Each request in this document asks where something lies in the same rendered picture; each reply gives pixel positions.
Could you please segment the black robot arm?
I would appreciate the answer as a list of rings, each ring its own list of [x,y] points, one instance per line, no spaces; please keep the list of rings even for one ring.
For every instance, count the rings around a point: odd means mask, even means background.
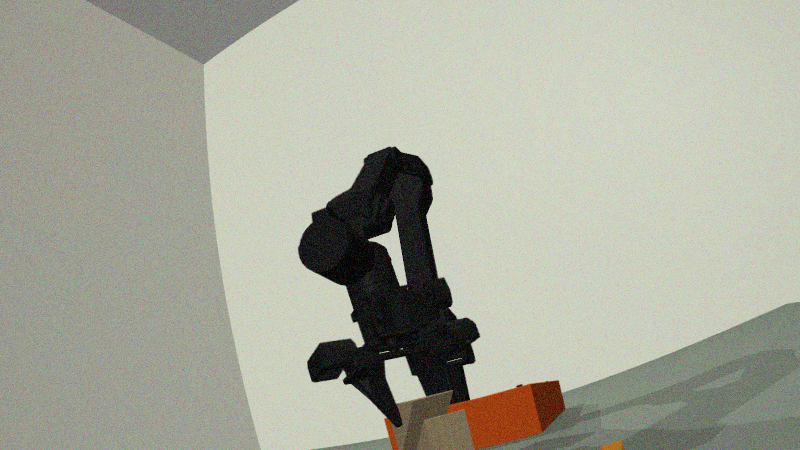
[[[312,212],[313,223],[300,239],[298,253],[305,268],[346,286],[351,300],[370,284],[398,283],[387,248],[368,240],[390,232],[396,216],[407,284],[390,297],[383,297],[380,289],[369,292],[375,337],[386,333],[386,327],[417,322],[422,328],[417,336],[427,336],[442,322],[457,319],[448,308],[451,291],[445,278],[438,277],[427,223],[431,185],[432,174],[419,156],[395,146],[368,154],[351,187]],[[469,401],[463,365],[476,361],[472,344],[448,361],[444,392],[453,390],[450,405]]]

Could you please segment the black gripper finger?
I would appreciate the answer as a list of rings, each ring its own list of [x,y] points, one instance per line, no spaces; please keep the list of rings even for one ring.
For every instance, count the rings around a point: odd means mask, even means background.
[[[425,396],[444,392],[444,372],[457,345],[436,349],[414,368]]]
[[[396,428],[403,425],[393,393],[386,379],[385,361],[363,363],[355,366],[343,380],[352,384],[367,397]]]

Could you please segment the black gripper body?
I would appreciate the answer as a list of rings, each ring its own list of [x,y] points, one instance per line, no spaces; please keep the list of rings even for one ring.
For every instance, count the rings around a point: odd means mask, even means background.
[[[368,362],[417,355],[420,363],[436,349],[457,345],[451,355],[454,356],[480,337],[475,322],[467,317],[442,322],[427,336],[417,336],[422,330],[417,322],[399,328],[386,327],[386,333],[375,337],[369,319],[368,294],[380,289],[383,297],[399,295],[399,286],[396,282],[377,282],[363,287],[351,297],[353,312],[350,316],[352,322],[358,322],[364,344],[357,348],[351,339],[319,343],[307,361],[312,382],[338,379],[342,370],[347,376],[355,366]],[[409,348],[400,349],[403,347]]]

